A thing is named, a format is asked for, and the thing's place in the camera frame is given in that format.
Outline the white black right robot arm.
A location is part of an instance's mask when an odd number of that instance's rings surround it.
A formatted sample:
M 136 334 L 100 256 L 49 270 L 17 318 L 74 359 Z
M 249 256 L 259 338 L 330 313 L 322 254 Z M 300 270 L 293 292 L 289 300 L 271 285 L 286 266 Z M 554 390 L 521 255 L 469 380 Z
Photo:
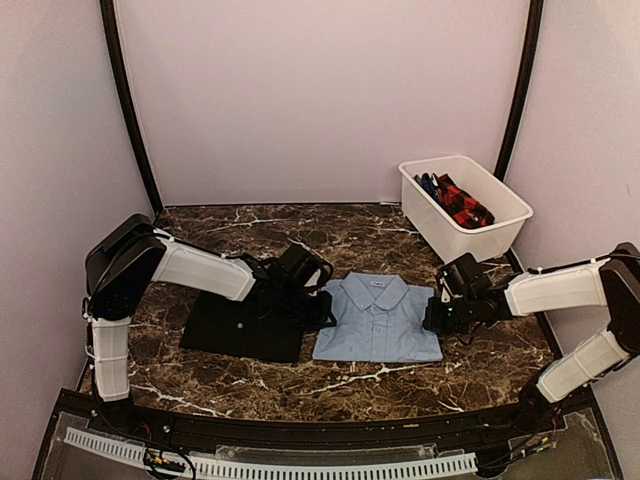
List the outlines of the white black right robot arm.
M 534 432 L 575 391 L 639 355 L 639 249 L 620 243 L 601 256 L 529 269 L 495 283 L 471 253 L 437 273 L 423 327 L 440 335 L 472 335 L 479 326 L 530 315 L 569 318 L 593 311 L 604 318 L 589 337 L 536 373 L 518 394 L 510 424 Z

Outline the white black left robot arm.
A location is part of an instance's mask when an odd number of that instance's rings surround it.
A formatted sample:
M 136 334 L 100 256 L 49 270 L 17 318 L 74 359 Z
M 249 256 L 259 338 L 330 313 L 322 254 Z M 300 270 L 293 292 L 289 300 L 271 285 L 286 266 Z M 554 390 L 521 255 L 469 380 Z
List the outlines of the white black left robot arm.
M 156 228 L 134 214 L 85 260 L 87 355 L 101 417 L 120 436 L 141 427 L 130 395 L 129 330 L 156 285 L 197 292 L 180 346 L 236 358 L 295 363 L 307 332 L 334 327 L 327 283 L 333 267 L 299 244 L 281 255 L 219 254 Z

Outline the light blue long sleeve shirt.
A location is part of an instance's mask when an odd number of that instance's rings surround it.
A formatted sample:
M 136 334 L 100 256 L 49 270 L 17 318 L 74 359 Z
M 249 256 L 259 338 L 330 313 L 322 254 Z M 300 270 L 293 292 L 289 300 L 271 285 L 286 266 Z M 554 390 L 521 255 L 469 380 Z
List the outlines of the light blue long sleeve shirt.
M 431 287 L 399 275 L 349 273 L 331 280 L 334 327 L 319 331 L 312 358 L 331 362 L 431 363 L 443 353 L 435 333 L 422 327 Z

